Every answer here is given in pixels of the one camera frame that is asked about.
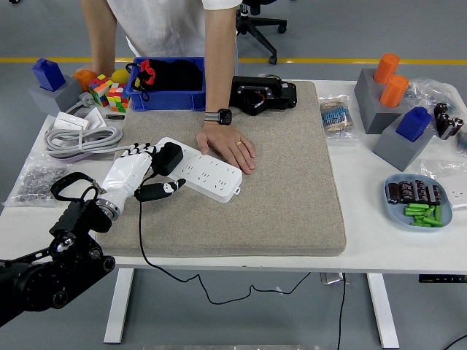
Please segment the person's right hand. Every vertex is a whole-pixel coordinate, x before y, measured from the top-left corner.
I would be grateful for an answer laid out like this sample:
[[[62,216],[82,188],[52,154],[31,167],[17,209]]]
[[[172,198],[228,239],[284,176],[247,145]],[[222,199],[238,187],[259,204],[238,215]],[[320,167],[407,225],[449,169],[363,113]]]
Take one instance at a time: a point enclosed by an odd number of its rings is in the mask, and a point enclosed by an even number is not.
[[[83,67],[80,67],[76,70],[76,72],[78,71],[92,71],[93,73],[95,73],[96,75],[105,75],[107,77],[110,77],[114,71],[115,71],[115,67],[113,65],[111,66],[95,66],[93,64],[88,64],[88,65],[85,65]]]

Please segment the person's left hand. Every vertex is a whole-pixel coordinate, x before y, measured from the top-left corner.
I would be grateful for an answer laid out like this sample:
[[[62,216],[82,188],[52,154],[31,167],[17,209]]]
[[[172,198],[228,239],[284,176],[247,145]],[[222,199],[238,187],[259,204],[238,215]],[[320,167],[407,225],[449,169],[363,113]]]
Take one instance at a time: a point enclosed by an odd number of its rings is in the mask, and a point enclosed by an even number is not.
[[[247,137],[231,125],[206,121],[196,135],[196,142],[201,154],[206,155],[213,149],[225,162],[241,169],[246,175],[252,174],[255,169],[254,146]]]

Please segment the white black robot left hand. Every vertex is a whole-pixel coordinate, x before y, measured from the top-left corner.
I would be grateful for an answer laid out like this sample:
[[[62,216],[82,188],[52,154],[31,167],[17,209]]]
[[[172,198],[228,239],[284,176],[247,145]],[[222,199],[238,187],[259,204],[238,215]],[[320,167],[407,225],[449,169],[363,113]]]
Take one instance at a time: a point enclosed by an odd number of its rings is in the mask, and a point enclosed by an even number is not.
[[[124,209],[127,198],[135,197],[140,202],[167,198],[186,183],[185,179],[174,182],[145,184],[152,177],[168,176],[183,159],[180,145],[166,142],[162,145],[135,144],[118,157],[102,187],[105,193],[97,199],[97,204],[118,216]]]

